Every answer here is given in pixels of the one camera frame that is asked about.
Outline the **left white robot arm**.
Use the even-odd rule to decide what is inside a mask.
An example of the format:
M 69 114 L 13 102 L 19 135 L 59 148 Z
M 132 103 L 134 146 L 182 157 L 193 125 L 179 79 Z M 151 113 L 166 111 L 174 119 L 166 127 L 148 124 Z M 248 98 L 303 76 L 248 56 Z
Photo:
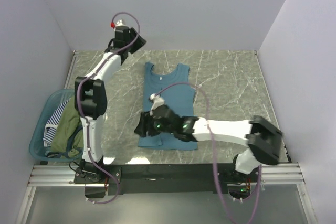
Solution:
M 140 31 L 126 25 L 114 26 L 110 40 L 100 62 L 84 77 L 75 80 L 75 108 L 83 130 L 83 155 L 76 179 L 85 178 L 93 183 L 109 179 L 103 168 L 101 131 L 107 110 L 105 83 L 119 70 L 129 54 L 146 44 Z

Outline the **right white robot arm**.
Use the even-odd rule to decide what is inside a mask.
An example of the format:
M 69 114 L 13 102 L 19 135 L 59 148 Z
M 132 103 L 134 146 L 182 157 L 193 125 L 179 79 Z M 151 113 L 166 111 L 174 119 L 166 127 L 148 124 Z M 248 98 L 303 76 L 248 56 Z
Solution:
M 262 116 L 251 120 L 216 121 L 196 116 L 179 116 L 167 105 L 142 112 L 134 130 L 140 137 L 170 133 L 183 142 L 228 142 L 246 147 L 238 154 L 230 175 L 243 181 L 259 165 L 279 164 L 282 131 Z

